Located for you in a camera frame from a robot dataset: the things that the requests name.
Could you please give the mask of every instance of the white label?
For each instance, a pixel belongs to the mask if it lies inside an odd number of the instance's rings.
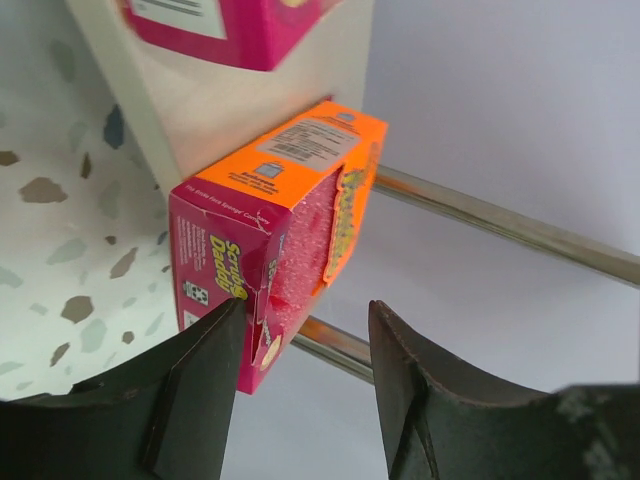
[[[156,23],[213,38],[227,38],[219,0],[133,0],[135,14]]]
[[[256,150],[324,172],[355,147],[360,138],[318,120],[301,120]]]
[[[184,311],[184,328],[189,328],[191,325],[200,320],[200,317],[197,317],[191,312]]]

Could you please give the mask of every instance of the silver metal bar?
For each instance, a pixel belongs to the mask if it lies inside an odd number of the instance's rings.
[[[373,384],[369,344],[315,317],[309,317],[291,342],[301,350]]]
[[[640,257],[408,175],[378,167],[374,190],[640,287]]]

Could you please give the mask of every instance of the cardboard packaging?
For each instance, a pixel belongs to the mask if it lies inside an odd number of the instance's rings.
[[[240,391],[256,390],[353,252],[386,128],[323,102],[171,192],[180,330],[246,300]]]
[[[154,45],[270,71],[340,1],[124,0],[124,13],[138,35]]]

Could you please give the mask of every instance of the pink box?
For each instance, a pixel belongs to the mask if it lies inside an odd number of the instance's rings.
[[[145,41],[210,62],[273,70],[341,0],[124,0]]]

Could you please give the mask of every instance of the white wall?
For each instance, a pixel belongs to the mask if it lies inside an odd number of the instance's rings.
[[[378,0],[365,110],[383,163],[640,252],[640,5]],[[318,315],[361,335],[386,299],[525,385],[634,381],[638,292],[375,195]]]

